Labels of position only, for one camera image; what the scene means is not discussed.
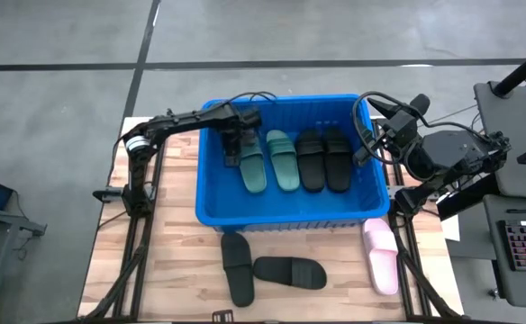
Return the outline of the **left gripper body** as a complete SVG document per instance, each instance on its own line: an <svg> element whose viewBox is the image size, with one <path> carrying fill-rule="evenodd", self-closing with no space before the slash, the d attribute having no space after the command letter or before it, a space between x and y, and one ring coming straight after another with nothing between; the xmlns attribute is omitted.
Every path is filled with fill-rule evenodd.
<svg viewBox="0 0 526 324"><path fill-rule="evenodd" d="M235 105L225 105L225 109L231 113L231 118L223 124L220 132L241 133L262 125L259 108L255 105L248 106L246 109L241 109Z"/></svg>

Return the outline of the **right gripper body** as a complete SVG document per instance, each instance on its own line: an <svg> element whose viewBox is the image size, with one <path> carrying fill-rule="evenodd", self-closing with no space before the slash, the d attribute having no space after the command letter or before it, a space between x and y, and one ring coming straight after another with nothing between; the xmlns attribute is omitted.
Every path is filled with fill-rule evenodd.
<svg viewBox="0 0 526 324"><path fill-rule="evenodd" d="M405 111L398 111L391 119L382 121L385 147L390 151L402 151L419 137L417 119Z"/></svg>

